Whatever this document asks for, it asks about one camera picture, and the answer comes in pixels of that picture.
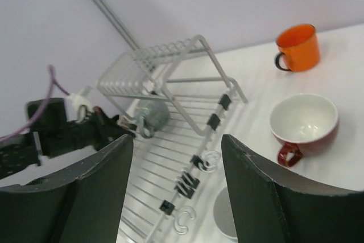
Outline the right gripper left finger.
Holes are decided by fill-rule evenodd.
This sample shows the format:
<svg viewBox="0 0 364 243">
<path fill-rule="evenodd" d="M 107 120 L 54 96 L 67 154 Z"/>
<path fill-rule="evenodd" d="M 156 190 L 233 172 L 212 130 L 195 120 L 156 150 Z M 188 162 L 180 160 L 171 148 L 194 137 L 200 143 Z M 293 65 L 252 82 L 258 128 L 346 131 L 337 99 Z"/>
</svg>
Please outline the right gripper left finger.
<svg viewBox="0 0 364 243">
<path fill-rule="evenodd" d="M 1 242 L 116 242 L 133 158 L 123 135 L 25 185 L 1 188 Z"/>
</svg>

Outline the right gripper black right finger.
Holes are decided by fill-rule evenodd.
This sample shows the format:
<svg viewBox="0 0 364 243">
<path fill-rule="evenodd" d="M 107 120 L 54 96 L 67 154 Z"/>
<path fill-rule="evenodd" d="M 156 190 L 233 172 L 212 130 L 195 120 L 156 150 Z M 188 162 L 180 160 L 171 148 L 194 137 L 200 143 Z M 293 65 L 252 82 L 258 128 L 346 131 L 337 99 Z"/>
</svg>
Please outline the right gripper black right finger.
<svg viewBox="0 0 364 243">
<path fill-rule="evenodd" d="M 239 242 L 363 242 L 363 192 L 308 179 L 230 134 L 222 159 Z"/>
</svg>

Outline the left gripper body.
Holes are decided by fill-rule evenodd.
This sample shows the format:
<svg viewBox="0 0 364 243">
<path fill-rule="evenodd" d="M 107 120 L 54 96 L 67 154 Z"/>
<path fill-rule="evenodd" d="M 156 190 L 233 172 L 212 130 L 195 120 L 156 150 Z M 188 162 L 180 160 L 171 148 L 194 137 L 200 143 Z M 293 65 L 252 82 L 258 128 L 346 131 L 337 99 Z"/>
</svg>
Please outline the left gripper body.
<svg viewBox="0 0 364 243">
<path fill-rule="evenodd" d="M 103 149 L 123 135 L 135 138 L 135 133 L 118 124 L 119 115 L 112 118 L 98 106 L 86 111 L 81 121 L 68 121 L 63 115 L 47 130 L 47 157 L 55 158 L 75 150 L 92 146 Z"/>
</svg>

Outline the grey-green ceramic mug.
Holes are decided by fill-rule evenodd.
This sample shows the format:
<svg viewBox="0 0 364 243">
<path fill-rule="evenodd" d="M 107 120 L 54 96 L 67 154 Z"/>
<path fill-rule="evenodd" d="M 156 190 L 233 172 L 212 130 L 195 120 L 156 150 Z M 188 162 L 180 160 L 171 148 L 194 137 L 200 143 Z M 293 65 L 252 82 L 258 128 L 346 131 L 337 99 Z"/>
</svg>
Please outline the grey-green ceramic mug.
<svg viewBox="0 0 364 243">
<path fill-rule="evenodd" d="M 164 101 L 139 100 L 134 109 L 134 117 L 138 123 L 139 134 L 150 139 L 169 123 L 171 113 Z"/>
</svg>

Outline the red cup white inside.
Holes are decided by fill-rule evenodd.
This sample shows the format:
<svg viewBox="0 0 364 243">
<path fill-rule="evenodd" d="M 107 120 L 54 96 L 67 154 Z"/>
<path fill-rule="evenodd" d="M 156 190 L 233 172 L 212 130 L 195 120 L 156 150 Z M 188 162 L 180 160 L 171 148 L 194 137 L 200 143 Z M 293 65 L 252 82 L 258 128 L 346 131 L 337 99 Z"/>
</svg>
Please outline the red cup white inside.
<svg viewBox="0 0 364 243">
<path fill-rule="evenodd" d="M 304 156 L 317 155 L 335 138 L 339 112 L 328 98 L 301 93 L 277 103 L 269 116 L 270 131 L 282 144 L 277 162 L 292 167 Z"/>
</svg>

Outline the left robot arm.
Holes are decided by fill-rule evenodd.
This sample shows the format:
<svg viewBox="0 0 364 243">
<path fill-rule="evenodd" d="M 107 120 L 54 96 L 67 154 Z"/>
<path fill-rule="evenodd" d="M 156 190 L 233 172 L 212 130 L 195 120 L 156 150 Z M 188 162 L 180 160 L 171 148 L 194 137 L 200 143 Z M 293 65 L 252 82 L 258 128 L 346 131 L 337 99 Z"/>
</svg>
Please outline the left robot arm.
<svg viewBox="0 0 364 243">
<path fill-rule="evenodd" d="M 28 133 L 1 142 L 1 178 L 28 166 L 40 165 L 40 156 L 55 158 L 91 146 L 100 151 L 123 135 L 136 137 L 118 125 L 119 117 L 108 117 L 98 106 L 78 106 L 77 119 L 67 118 L 63 98 L 51 98 Z"/>
</svg>

